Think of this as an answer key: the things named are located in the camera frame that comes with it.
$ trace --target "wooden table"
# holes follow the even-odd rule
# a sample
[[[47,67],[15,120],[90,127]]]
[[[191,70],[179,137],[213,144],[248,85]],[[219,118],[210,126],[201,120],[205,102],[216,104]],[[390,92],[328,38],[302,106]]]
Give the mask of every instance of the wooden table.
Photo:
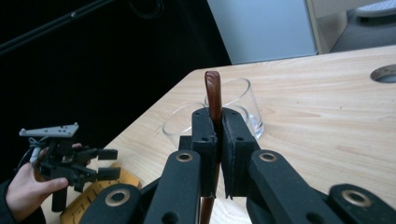
[[[202,102],[205,71],[216,70],[222,81],[250,79],[265,125],[261,148],[282,154],[311,187],[327,194],[331,186],[349,183],[396,208],[396,83],[370,78],[394,63],[396,46],[390,46],[195,70],[107,148],[119,151],[118,162],[143,187],[161,176],[177,150],[163,135],[163,122],[178,107]],[[126,104],[134,97],[141,96]],[[90,167],[112,162],[92,161]],[[250,223],[245,199],[224,199],[222,181],[220,174],[211,223]],[[77,194],[68,192],[70,203]],[[48,223],[59,223],[50,202],[43,204]]]

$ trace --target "finger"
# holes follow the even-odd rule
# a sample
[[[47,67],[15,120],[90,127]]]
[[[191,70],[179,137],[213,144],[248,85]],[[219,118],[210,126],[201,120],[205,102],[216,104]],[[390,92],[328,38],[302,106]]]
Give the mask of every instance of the finger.
[[[38,172],[38,169],[37,169],[37,168],[35,168],[35,170],[34,170],[34,176],[35,176],[35,181],[37,181],[37,182],[44,182],[44,181],[47,180],[44,176],[42,176],[42,175]]]
[[[75,143],[75,144],[73,144],[72,147],[82,147],[82,144],[81,143]]]
[[[18,171],[19,174],[24,174],[26,176],[28,176],[30,174],[30,172],[32,172],[33,167],[32,167],[32,163],[30,162],[26,162]]]
[[[44,157],[47,154],[47,151],[49,150],[48,147],[44,147],[43,149],[41,149],[40,151],[40,155],[38,156],[39,159],[42,159],[42,157]]]
[[[52,193],[60,189],[64,189],[69,185],[67,179],[64,177],[51,179],[49,181],[41,182],[41,183],[42,183],[41,186],[43,193]]]

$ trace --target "round hole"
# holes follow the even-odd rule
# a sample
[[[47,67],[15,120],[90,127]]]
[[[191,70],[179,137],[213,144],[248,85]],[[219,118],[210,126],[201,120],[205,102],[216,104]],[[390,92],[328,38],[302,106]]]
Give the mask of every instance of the round hole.
[[[115,189],[107,194],[105,202],[110,207],[120,206],[126,203],[131,194],[128,189]]]
[[[323,218],[319,214],[316,214],[316,213],[308,213],[306,215],[306,219],[308,219],[309,223],[312,223],[312,224],[324,223]]]
[[[260,159],[262,159],[262,161],[276,161],[277,160],[276,156],[269,152],[264,152],[264,153],[260,154]]]
[[[366,195],[356,190],[346,189],[343,190],[341,194],[349,203],[355,204],[359,207],[369,207],[372,204],[372,201]]]
[[[189,153],[181,153],[177,155],[177,160],[178,161],[191,161],[192,160],[192,155]]]
[[[163,224],[175,224],[178,223],[178,216],[176,213],[168,212],[163,215]]]
[[[396,64],[391,64],[375,69],[371,79],[381,83],[396,83]]]

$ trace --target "wooden stick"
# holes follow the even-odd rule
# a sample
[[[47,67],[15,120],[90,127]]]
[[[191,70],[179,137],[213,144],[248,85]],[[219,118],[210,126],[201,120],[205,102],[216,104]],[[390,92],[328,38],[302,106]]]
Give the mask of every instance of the wooden stick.
[[[205,85],[207,100],[209,102],[209,116],[213,121],[215,132],[219,139],[218,153],[216,155],[216,174],[213,180],[215,186],[219,181],[219,168],[221,162],[221,117],[222,117],[222,105],[221,105],[221,86],[220,86],[220,75],[216,71],[207,71],[205,73]],[[213,204],[215,197],[207,197],[202,200],[201,207],[201,224],[208,224],[212,214]]]

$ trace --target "black cloth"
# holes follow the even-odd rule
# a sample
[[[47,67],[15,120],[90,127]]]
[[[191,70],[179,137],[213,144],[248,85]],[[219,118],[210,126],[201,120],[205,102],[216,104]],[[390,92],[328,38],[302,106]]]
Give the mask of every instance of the black cloth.
[[[11,211],[8,208],[6,201],[6,194],[8,185],[11,181],[5,181],[0,184],[0,224],[14,224],[18,223],[15,218],[11,215]],[[46,218],[44,216],[43,210],[39,207],[33,212],[32,215],[27,217],[21,224],[45,224]]]

